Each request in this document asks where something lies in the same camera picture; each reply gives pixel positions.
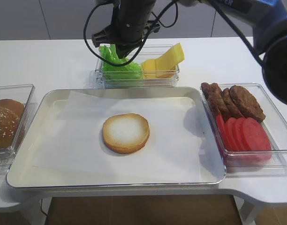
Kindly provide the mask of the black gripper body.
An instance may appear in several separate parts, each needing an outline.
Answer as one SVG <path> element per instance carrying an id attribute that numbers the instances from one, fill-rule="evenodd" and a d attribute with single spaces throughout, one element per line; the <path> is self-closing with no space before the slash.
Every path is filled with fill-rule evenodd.
<path id="1" fill-rule="evenodd" d="M 100 44 L 137 45 L 148 30 L 157 33 L 160 24 L 150 20 L 156 3 L 154 0 L 109 0 L 113 4 L 111 23 L 100 32 L 92 34 L 95 47 Z"/>

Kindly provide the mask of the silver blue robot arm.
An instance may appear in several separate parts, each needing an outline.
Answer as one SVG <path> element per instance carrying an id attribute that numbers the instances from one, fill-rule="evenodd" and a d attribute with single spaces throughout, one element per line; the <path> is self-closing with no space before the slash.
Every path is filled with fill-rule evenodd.
<path id="1" fill-rule="evenodd" d="M 269 91 L 287 105 L 287 0 L 207 0 L 244 42 L 262 68 Z M 150 20 L 155 1 L 112 0 L 110 25 L 91 39 L 95 47 L 114 44 L 119 58 L 139 53 L 159 17 Z"/>

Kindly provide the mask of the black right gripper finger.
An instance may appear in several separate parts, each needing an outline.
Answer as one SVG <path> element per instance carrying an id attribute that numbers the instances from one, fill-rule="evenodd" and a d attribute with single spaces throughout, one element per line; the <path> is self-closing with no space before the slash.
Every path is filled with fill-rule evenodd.
<path id="1" fill-rule="evenodd" d="M 116 45 L 116 53 L 119 59 L 126 58 L 133 50 L 133 45 Z"/>

